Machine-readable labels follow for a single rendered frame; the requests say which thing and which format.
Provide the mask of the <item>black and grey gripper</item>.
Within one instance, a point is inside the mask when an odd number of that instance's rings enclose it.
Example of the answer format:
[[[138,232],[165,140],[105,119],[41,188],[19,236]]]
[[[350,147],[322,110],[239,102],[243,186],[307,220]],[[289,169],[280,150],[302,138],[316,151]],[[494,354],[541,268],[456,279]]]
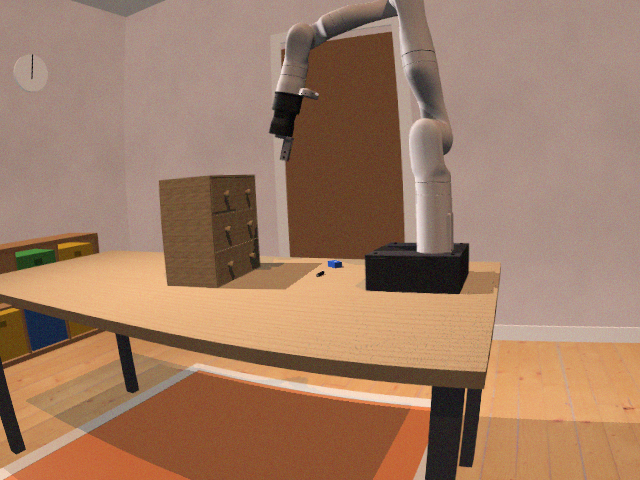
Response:
[[[319,94],[305,88],[305,79],[292,75],[280,75],[275,91],[272,110],[274,116],[270,124],[269,133],[282,138],[283,145],[280,160],[289,161],[296,115],[300,113],[302,99],[308,95],[310,99],[318,100]],[[313,98],[312,98],[313,97]]]

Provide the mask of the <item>brown wooden chest of drawers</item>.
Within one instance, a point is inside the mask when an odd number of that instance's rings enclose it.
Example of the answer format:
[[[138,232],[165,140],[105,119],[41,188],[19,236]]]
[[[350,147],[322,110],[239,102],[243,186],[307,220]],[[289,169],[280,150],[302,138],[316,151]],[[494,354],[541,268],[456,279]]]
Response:
[[[167,286],[219,288],[257,268],[241,274],[237,210],[212,213],[211,178],[254,177],[255,175],[208,175],[178,179],[159,180],[160,211]],[[238,242],[215,249],[213,215],[225,212],[236,213]],[[237,245],[240,275],[218,285],[215,252]],[[259,253],[259,240],[258,240]]]

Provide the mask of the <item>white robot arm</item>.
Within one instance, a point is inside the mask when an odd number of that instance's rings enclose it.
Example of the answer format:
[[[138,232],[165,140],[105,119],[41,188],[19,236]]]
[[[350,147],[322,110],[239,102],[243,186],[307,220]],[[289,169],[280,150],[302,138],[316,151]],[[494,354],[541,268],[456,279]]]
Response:
[[[424,0],[377,0],[349,5],[321,16],[310,26],[295,24],[287,35],[281,75],[306,80],[311,49],[354,28],[395,16],[399,18],[400,51],[405,77],[421,112],[421,119],[412,125],[409,133],[411,168],[416,189],[417,251],[452,253],[451,173],[445,165],[444,155],[452,147],[453,134],[444,104]]]

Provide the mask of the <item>brown wooden drawer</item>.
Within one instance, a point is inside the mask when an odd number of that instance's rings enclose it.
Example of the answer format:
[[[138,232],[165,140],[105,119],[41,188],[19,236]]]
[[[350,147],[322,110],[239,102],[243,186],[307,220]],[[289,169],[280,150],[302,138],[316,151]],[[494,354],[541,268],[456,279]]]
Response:
[[[241,274],[259,266],[257,238],[239,243]],[[256,258],[256,259],[252,259]]]
[[[213,215],[213,229],[215,249],[238,242],[235,212]]]
[[[218,285],[240,275],[239,253],[237,245],[215,252]],[[236,263],[236,266],[235,266]]]
[[[230,190],[230,191],[229,191]],[[234,178],[211,179],[212,213],[236,209]]]
[[[238,210],[237,224],[239,241],[257,236],[256,209]]]
[[[237,208],[256,205],[254,177],[235,178],[235,188]]]

